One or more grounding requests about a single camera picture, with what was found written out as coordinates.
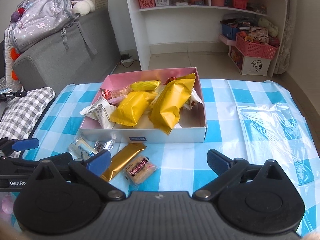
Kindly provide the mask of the grey sofa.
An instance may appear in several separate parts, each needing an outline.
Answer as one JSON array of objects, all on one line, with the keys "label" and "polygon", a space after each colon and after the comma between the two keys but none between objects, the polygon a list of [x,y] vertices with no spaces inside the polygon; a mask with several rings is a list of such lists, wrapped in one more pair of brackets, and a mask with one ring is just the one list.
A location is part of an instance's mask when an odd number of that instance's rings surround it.
[{"label": "grey sofa", "polygon": [[13,70],[25,90],[101,82],[120,62],[107,8],[81,16],[71,27],[48,36],[22,53]]}]

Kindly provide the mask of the blue white checkered tablecloth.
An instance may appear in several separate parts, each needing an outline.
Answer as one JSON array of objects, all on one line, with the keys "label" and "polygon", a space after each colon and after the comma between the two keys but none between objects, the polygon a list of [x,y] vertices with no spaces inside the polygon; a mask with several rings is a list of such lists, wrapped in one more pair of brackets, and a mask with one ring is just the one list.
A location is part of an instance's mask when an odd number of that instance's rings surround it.
[{"label": "blue white checkered tablecloth", "polygon": [[145,191],[193,191],[215,178],[206,163],[211,148],[254,164],[275,159],[305,203],[298,233],[319,231],[319,156],[306,119],[291,94],[273,81],[202,79],[207,132],[203,142],[148,144],[157,171]]}]

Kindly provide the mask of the yellow blue-label snack packet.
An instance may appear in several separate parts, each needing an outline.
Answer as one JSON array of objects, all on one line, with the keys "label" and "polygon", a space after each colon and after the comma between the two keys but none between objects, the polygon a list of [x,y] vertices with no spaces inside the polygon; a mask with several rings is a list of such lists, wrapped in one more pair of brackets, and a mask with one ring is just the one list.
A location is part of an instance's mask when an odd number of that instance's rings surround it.
[{"label": "yellow blue-label snack packet", "polygon": [[161,82],[159,80],[137,81],[130,85],[132,91],[154,91]]}]

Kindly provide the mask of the white bookshelf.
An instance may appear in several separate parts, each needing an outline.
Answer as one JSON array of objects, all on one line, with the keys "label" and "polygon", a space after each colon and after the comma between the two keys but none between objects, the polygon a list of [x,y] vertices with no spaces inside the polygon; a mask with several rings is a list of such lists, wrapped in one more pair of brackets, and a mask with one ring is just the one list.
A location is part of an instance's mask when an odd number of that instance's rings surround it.
[{"label": "white bookshelf", "polygon": [[247,0],[253,10],[212,4],[212,0],[155,0],[155,7],[140,9],[138,0],[127,0],[130,20],[142,70],[147,70],[151,56],[165,53],[224,51],[219,40],[221,20],[228,17],[261,17],[278,27],[280,48],[268,70],[272,76],[279,69],[280,53],[289,48],[287,31],[294,0]]}]

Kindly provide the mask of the white bread roll packet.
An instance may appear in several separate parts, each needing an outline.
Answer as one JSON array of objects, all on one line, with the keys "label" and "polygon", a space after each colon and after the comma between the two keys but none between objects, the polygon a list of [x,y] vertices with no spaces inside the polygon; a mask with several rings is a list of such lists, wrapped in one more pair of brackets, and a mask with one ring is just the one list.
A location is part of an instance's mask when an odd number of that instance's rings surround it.
[{"label": "white bread roll packet", "polygon": [[91,147],[83,137],[76,138],[69,144],[68,149],[77,156],[77,158],[83,160],[87,160],[98,154],[98,151]]}]

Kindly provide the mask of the grey white checkered cushion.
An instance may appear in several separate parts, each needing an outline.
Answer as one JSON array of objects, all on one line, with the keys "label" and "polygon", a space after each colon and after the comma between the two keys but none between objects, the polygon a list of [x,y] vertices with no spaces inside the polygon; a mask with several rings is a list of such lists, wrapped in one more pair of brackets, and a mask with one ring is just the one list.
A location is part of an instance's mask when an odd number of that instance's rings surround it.
[{"label": "grey white checkered cushion", "polygon": [[49,103],[55,98],[50,87],[30,90],[10,100],[1,117],[1,138],[27,139]]}]

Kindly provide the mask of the white text snack packet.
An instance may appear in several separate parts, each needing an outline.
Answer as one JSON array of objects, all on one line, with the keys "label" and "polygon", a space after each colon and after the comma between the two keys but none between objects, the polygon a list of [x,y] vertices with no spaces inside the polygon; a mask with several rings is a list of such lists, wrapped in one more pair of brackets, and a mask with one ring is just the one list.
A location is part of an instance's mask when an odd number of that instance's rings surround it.
[{"label": "white text snack packet", "polygon": [[111,114],[117,109],[111,105],[102,95],[92,105],[89,105],[80,111],[81,115],[97,120],[103,129],[112,129],[115,125],[111,121]]}]

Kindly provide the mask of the white printed storage box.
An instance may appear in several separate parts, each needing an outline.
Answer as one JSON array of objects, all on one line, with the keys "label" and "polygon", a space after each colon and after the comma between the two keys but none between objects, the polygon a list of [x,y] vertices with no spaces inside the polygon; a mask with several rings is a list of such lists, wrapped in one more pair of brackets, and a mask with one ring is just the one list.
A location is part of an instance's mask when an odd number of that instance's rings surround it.
[{"label": "white printed storage box", "polygon": [[241,75],[266,76],[271,62],[269,59],[244,56],[236,46],[229,46],[228,56]]}]

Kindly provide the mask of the small yellow snack bag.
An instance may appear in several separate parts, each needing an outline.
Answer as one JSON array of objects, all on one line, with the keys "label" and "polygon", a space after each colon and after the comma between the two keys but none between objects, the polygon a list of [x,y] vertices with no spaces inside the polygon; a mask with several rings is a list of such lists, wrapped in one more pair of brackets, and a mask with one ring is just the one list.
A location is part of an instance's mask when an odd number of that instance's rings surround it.
[{"label": "small yellow snack bag", "polygon": [[134,127],[157,96],[156,92],[132,91],[110,115],[110,120],[116,124]]}]

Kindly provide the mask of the large yellow snack bag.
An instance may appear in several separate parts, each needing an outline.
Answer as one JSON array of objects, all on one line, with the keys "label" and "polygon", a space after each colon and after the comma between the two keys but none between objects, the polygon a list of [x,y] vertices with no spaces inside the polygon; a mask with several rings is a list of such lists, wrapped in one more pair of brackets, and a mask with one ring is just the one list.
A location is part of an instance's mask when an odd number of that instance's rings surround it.
[{"label": "large yellow snack bag", "polygon": [[171,133],[180,120],[180,109],[191,96],[195,80],[195,74],[191,73],[164,86],[149,114],[149,120],[154,128],[160,129],[167,135]]}]

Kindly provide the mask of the white pleated snack packet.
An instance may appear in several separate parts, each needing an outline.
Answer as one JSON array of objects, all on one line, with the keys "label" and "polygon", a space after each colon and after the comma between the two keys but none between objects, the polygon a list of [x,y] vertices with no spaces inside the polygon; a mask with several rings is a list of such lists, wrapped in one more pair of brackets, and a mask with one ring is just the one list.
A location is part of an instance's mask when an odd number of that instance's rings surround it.
[{"label": "white pleated snack packet", "polygon": [[200,96],[197,94],[196,90],[193,88],[191,92],[190,98],[184,103],[183,108],[187,110],[192,110],[194,106],[196,106],[198,103],[203,104],[203,101],[201,100]]}]

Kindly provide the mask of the pink peach snack bar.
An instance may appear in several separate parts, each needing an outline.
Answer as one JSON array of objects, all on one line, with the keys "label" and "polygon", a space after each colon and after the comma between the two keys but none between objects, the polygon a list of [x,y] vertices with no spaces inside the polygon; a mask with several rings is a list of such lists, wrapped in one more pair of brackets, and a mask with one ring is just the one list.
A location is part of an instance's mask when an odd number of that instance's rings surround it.
[{"label": "pink peach snack bar", "polygon": [[110,104],[114,104],[114,105],[118,104],[123,99],[125,99],[130,92],[131,92],[130,86],[125,86],[123,88],[113,89],[113,90],[109,91],[108,96],[107,96],[107,101]]}]

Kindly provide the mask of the small silver candy packet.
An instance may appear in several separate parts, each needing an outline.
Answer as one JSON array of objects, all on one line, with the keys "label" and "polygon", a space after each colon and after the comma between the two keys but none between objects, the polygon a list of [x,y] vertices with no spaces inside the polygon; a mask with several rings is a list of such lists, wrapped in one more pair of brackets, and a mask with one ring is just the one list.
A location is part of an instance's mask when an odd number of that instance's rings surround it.
[{"label": "small silver candy packet", "polygon": [[106,141],[96,141],[95,142],[95,146],[94,146],[94,149],[97,151],[97,152],[101,152],[101,151],[104,151],[104,150],[107,150],[109,152],[112,151],[114,145],[116,143],[116,140],[115,139],[107,139]]}]

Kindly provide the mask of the red candy packet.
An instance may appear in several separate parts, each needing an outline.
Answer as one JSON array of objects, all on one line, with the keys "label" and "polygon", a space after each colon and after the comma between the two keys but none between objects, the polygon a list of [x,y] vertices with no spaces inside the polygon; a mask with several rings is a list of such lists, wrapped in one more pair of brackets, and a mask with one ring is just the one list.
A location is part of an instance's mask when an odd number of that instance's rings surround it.
[{"label": "red candy packet", "polygon": [[112,99],[112,91],[108,90],[108,89],[100,89],[101,95],[103,96],[103,98],[105,98],[106,100],[111,100]]}]

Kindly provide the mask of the clear cracker packet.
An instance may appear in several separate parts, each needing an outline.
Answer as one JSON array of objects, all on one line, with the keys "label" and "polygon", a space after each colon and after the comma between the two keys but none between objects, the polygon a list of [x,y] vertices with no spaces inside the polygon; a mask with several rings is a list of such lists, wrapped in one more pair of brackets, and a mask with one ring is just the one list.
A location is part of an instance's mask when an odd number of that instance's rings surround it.
[{"label": "clear cracker packet", "polygon": [[137,156],[125,167],[125,176],[132,183],[139,185],[146,181],[158,168],[144,155]]}]

